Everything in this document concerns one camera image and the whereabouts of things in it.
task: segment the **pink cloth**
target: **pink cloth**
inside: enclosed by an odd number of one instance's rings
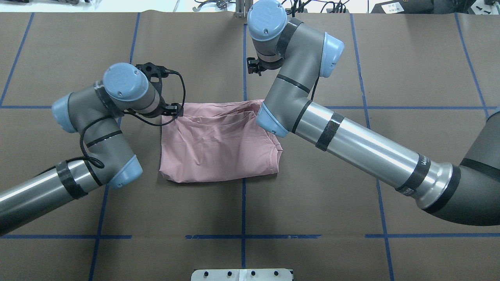
[[[283,149],[256,123],[261,103],[186,103],[184,116],[161,128],[160,173],[177,183],[278,173]]]

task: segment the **gray robot arm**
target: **gray robot arm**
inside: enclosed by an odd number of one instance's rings
[[[144,67],[149,71],[156,66],[148,63]],[[162,71],[165,73],[161,75],[175,72],[166,68]],[[80,133],[88,155],[62,161],[0,193],[0,235],[99,186],[121,188],[137,179],[143,170],[115,118],[123,116],[127,109],[148,118],[171,110],[156,88],[133,65],[117,63],[104,73],[102,81],[56,101],[52,106],[55,120],[65,131]]]
[[[416,200],[422,210],[465,225],[500,225],[500,113],[492,115],[459,166],[436,163],[308,99],[328,77],[344,44],[296,18],[275,0],[248,13],[261,64],[281,67],[257,123],[284,137],[292,132]]]

